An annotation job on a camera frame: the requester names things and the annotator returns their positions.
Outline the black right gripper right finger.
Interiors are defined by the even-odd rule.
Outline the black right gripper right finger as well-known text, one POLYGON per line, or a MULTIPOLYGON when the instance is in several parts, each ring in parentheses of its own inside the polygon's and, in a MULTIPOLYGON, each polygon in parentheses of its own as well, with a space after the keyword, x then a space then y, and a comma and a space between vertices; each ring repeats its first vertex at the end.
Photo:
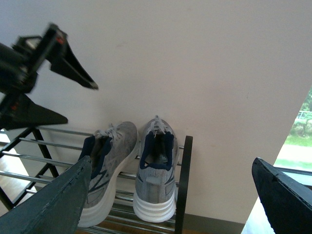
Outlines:
POLYGON ((276 234, 312 232, 312 190, 257 157, 252 176, 268 221, 276 234))

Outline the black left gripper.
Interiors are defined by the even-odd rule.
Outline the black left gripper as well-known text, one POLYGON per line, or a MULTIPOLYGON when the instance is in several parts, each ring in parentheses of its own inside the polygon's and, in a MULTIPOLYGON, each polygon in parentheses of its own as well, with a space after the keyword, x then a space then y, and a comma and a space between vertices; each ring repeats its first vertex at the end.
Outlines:
POLYGON ((66 124, 68 119, 35 104, 26 94, 34 88, 37 70, 45 60, 50 70, 81 86, 98 90, 67 43, 67 34, 53 23, 41 36, 19 37, 12 47, 0 45, 0 91, 5 95, 0 103, 0 127, 6 130, 42 125, 66 124))

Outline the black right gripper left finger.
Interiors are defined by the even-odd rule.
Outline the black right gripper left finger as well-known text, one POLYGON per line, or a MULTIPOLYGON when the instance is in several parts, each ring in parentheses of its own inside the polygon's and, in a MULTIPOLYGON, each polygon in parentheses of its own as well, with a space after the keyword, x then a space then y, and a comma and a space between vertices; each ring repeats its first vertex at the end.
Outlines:
POLYGON ((0 218, 2 234, 73 234, 88 193, 89 156, 0 218))

